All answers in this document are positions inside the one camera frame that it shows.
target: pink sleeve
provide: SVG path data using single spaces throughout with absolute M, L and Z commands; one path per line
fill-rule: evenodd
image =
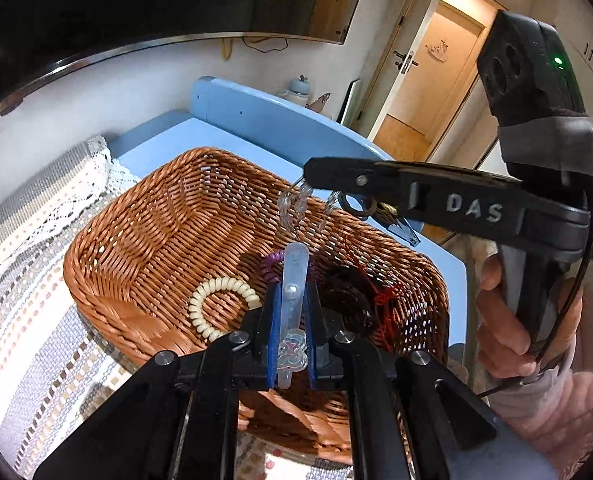
M 573 357 L 569 351 L 560 369 L 489 397 L 491 408 L 543 453 L 561 478 L 570 478 L 593 449 L 593 373 L 571 373 Z

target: white spiral hair tie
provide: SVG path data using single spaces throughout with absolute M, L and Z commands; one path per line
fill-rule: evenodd
M 223 278 L 212 278 L 208 282 L 201 283 L 188 300 L 188 309 L 190 311 L 190 319 L 192 319 L 192 324 L 196 327 L 196 330 L 203 336 L 203 339 L 209 340 L 211 343 L 224 335 L 225 332 L 215 329 L 203 317 L 203 301 L 210 294 L 214 294 L 218 290 L 236 292 L 247 301 L 250 308 L 260 307 L 259 295 L 243 280 L 224 276 Z

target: white lettering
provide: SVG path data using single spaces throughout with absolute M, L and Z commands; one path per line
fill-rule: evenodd
M 488 218 L 486 218 L 486 220 L 488 222 L 492 222 L 493 224 L 501 220 L 501 209 L 503 209 L 501 204 L 492 204 L 488 208 L 488 213 L 490 213 L 490 215 Z
M 463 199 L 461 198 L 461 195 L 452 193 L 450 196 L 448 196 L 448 205 L 446 206 L 446 211 L 449 213 L 455 213 L 461 209 L 462 203 Z
M 478 198 L 475 198 L 470 204 L 470 207 L 467 209 L 465 216 L 468 215 L 474 215 L 475 218 L 481 218 L 481 204 L 479 203 Z

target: human hand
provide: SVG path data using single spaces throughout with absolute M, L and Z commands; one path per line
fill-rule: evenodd
M 497 379 L 514 376 L 529 376 L 537 369 L 537 363 L 528 353 L 530 336 L 519 320 L 503 301 L 501 291 L 501 262 L 494 255 L 483 264 L 481 271 L 481 290 L 477 295 L 477 309 L 483 319 L 477 331 L 479 342 L 478 358 L 483 367 Z M 573 280 L 565 280 L 561 285 L 559 309 L 570 292 Z M 583 290 L 574 298 L 563 323 L 557 331 L 543 362 L 547 363 L 565 352 L 574 339 L 581 320 Z

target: silver screw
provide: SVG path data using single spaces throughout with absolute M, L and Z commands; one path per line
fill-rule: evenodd
M 250 335 L 243 330 L 236 330 L 232 332 L 227 338 L 230 339 L 230 343 L 241 345 L 250 338 Z
M 163 350 L 154 356 L 154 362 L 159 366 L 167 366 L 172 361 L 174 361 L 174 354 L 169 350 Z
M 414 350 L 410 354 L 410 359 L 413 360 L 414 364 L 419 366 L 425 366 L 430 362 L 430 356 L 427 354 L 427 352 L 424 352 L 423 350 Z
M 347 330 L 339 330 L 339 332 L 334 335 L 334 339 L 337 343 L 341 344 L 352 343 L 352 341 L 354 341 L 354 334 Z

